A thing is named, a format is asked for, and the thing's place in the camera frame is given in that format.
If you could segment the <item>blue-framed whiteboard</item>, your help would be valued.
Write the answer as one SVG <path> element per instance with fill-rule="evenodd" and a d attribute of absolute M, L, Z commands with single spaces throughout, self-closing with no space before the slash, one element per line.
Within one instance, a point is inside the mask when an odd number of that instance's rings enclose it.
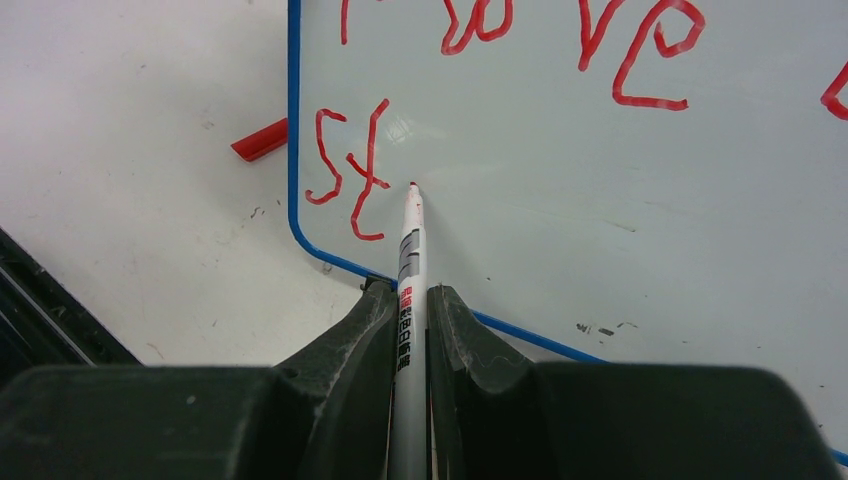
<path fill-rule="evenodd" d="M 746 365 L 847 460 L 843 1 L 292 1 L 288 216 L 582 361 Z"/>

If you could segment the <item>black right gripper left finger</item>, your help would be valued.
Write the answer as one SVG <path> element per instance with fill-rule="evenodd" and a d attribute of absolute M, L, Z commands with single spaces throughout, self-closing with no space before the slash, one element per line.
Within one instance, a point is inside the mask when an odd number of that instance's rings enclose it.
<path fill-rule="evenodd" d="M 5 479 L 379 479 L 398 297 L 273 367 L 50 366 L 1 394 Z"/>

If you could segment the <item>red whiteboard marker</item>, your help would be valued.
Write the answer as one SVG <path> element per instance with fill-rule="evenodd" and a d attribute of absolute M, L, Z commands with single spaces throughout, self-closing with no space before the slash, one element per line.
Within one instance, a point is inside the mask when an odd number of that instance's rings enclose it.
<path fill-rule="evenodd" d="M 430 477 L 427 376 L 427 237 L 420 188 L 409 185 L 399 244 L 398 322 L 389 479 Z"/>

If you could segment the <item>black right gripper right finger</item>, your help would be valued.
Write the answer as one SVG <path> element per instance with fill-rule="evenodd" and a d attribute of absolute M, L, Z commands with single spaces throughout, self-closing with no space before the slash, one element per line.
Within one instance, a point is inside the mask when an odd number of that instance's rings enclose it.
<path fill-rule="evenodd" d="M 836 479 L 796 393 L 760 369 L 535 362 L 458 293 L 427 295 L 443 479 Z"/>

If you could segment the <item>red marker cap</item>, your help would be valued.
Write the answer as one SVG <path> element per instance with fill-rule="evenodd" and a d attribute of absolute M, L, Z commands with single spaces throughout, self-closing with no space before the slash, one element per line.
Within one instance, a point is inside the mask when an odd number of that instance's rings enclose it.
<path fill-rule="evenodd" d="M 230 145 L 236 155 L 247 163 L 282 148 L 289 139 L 289 119 L 283 118 Z"/>

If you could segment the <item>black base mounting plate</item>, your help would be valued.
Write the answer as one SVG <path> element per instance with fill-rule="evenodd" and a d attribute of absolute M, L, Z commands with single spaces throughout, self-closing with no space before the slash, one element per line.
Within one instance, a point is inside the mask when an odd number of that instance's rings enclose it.
<path fill-rule="evenodd" d="M 1 232 L 1 385 L 46 365 L 140 361 L 6 231 Z"/>

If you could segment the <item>black whiteboard foot clip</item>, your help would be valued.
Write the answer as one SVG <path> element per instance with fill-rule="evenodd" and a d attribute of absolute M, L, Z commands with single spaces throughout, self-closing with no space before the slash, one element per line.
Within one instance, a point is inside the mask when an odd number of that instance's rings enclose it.
<path fill-rule="evenodd" d="M 397 282 L 394 279 L 382 275 L 368 274 L 363 283 L 360 285 L 360 290 L 365 292 L 369 290 L 373 284 L 385 284 L 391 291 L 395 291 L 397 288 Z"/>

